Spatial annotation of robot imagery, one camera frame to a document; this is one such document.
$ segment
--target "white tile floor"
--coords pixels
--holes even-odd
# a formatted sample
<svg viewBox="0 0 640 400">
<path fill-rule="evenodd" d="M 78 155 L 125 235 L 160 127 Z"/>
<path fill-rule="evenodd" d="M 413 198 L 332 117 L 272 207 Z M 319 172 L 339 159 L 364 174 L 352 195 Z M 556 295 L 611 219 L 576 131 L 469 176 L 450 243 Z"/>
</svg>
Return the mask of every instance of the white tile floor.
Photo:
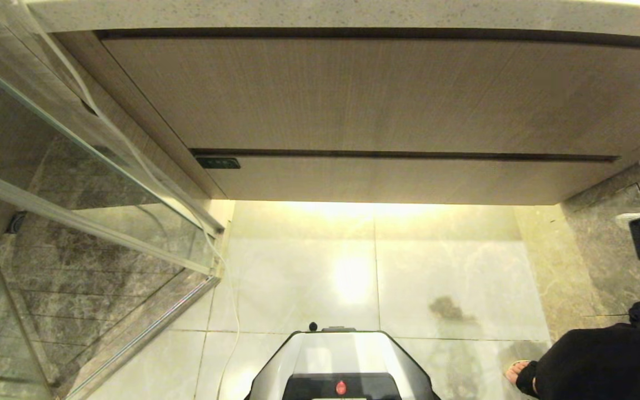
<svg viewBox="0 0 640 400">
<path fill-rule="evenodd" d="M 503 365 L 549 336 L 511 207 L 238 202 L 233 278 L 194 304 L 91 396 L 243 398 L 294 330 L 382 329 L 447 399 L 514 399 Z"/>
</svg>

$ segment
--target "white cable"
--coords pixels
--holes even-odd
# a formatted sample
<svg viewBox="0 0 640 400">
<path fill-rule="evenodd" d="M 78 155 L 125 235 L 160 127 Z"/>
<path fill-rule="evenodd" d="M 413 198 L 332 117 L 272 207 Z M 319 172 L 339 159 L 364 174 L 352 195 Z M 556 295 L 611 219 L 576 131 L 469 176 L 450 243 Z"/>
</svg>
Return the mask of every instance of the white cable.
<svg viewBox="0 0 640 400">
<path fill-rule="evenodd" d="M 58 45 L 56 45 L 56 43 L 53 41 L 53 39 L 50 38 L 48 33 L 46 33 L 43 30 L 38 19 L 33 15 L 33 13 L 31 13 L 31 9 L 29 8 L 29 5 L 28 5 L 28 0 L 21 0 L 21 4 L 23 5 L 23 9 L 28 14 L 28 17 L 32 20 L 33 27 L 35 28 L 36 33 L 38 33 L 38 35 L 46 42 L 46 44 L 48 44 L 48 47 L 51 48 L 51 51 L 53 51 L 53 53 L 56 54 L 56 56 L 61 60 L 61 63 L 63 63 L 63 65 L 71 72 L 73 79 L 76 80 L 76 83 L 78 83 L 78 86 L 81 89 L 84 98 L 86 98 L 86 103 L 88 104 L 89 107 L 91 107 L 93 111 L 96 112 L 97 116 L 100 118 L 100 121 L 106 124 L 107 127 L 109 127 L 109 129 L 114 133 L 114 135 L 118 139 L 122 140 L 122 142 L 125 144 L 125 146 L 127 146 L 129 151 L 132 153 L 132 156 L 135 158 L 135 160 L 140 165 L 140 167 L 142 167 L 142 169 L 145 171 L 147 176 L 152 180 L 152 182 L 157 184 L 159 187 L 166 188 L 167 190 L 169 190 L 170 194 L 174 195 L 173 190 L 170 190 L 166 185 L 162 184 L 162 182 L 160 182 L 160 180 L 157 179 L 157 177 L 155 177 L 155 175 L 152 174 L 152 171 L 150 171 L 149 167 L 147 167 L 147 164 L 140 156 L 140 153 L 137 147 L 135 147 L 134 144 L 130 141 L 130 139 L 127 138 L 127 136 L 114 124 L 114 122 L 110 121 L 110 119 L 107 116 L 105 116 L 105 114 L 101 111 L 101 109 L 98 108 L 96 102 L 93 100 L 91 96 L 91 92 L 88 90 L 86 83 L 83 81 L 81 74 L 78 73 L 78 71 L 73 66 L 73 64 L 68 60 L 66 55 L 63 54 L 63 51 L 61 51 L 61 49 L 58 48 Z M 209 239 L 209 235 L 207 235 L 206 232 L 204 231 L 203 223 L 201 218 L 198 216 L 198 212 L 196 212 L 195 208 L 191 207 L 191 205 L 187 203 L 185 199 L 177 196 L 175 197 L 176 197 L 176 200 L 180 202 L 185 208 L 187 208 L 189 213 L 197 220 L 199 229 L 202 231 L 204 238 L 206 239 L 206 243 L 208 244 L 211 251 L 213 251 L 213 253 L 216 255 L 216 257 L 218 257 L 219 261 L 221 261 L 221 263 L 224 266 L 224 270 L 226 270 L 229 275 L 228 279 L 229 279 L 229 285 L 231 286 L 231 291 L 230 291 L 231 304 L 233 305 L 234 317 L 236 318 L 236 339 L 234 340 L 233 349 L 231 349 L 231 354 L 229 354 L 228 359 L 226 359 L 224 368 L 221 371 L 221 378 L 219 379 L 219 386 L 216 392 L 216 400 L 219 400 L 219 397 L 221 395 L 221 385 L 223 384 L 224 375 L 226 374 L 226 367 L 228 367 L 229 362 L 231 361 L 231 357 L 233 357 L 233 354 L 236 351 L 239 335 L 241 334 L 241 321 L 239 320 L 239 317 L 238 317 L 238 306 L 236 305 L 236 290 L 234 289 L 234 285 L 233 285 L 233 276 L 231 274 L 231 270 L 229 270 L 228 268 L 228 264 L 226 263 L 226 260 L 224 260 L 223 256 L 221 256 L 221 253 L 219 253 L 216 247 L 211 243 L 211 240 Z"/>
</svg>

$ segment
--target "shower enclosure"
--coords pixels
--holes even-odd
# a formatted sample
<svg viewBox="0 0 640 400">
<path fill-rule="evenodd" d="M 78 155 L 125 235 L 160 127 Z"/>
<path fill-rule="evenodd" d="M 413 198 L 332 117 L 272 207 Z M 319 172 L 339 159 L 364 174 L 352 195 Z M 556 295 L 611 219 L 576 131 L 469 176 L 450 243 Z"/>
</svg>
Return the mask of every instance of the shower enclosure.
<svg viewBox="0 0 640 400">
<path fill-rule="evenodd" d="M 0 76 L 0 398 L 83 397 L 218 283 L 219 225 L 135 146 Z"/>
</svg>

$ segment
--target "foot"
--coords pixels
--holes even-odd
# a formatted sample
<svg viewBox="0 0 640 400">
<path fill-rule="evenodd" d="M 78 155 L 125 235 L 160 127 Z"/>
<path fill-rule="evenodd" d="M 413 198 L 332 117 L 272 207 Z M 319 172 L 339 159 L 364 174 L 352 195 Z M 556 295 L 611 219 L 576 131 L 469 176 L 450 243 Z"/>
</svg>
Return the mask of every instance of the foot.
<svg viewBox="0 0 640 400">
<path fill-rule="evenodd" d="M 509 382 L 511 384 L 515 384 L 515 382 L 518 381 L 518 375 L 523 371 L 523 369 L 525 369 L 526 366 L 528 366 L 528 364 L 530 364 L 529 361 L 521 361 L 521 362 L 516 362 L 515 364 L 511 365 L 510 368 L 508 368 L 508 370 L 505 372 L 505 377 L 508 378 Z M 538 392 L 537 388 L 535 387 L 535 378 L 533 378 L 533 390 L 535 391 L 535 393 Z"/>
</svg>

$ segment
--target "black pants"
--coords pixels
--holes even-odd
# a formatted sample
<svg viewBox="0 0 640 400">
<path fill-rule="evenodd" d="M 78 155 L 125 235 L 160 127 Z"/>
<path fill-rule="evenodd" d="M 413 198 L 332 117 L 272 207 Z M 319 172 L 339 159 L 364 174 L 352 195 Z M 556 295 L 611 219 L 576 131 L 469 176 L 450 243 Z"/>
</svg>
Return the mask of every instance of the black pants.
<svg viewBox="0 0 640 400">
<path fill-rule="evenodd" d="M 567 332 L 538 362 L 540 398 L 640 400 L 640 323 L 631 321 Z"/>
</svg>

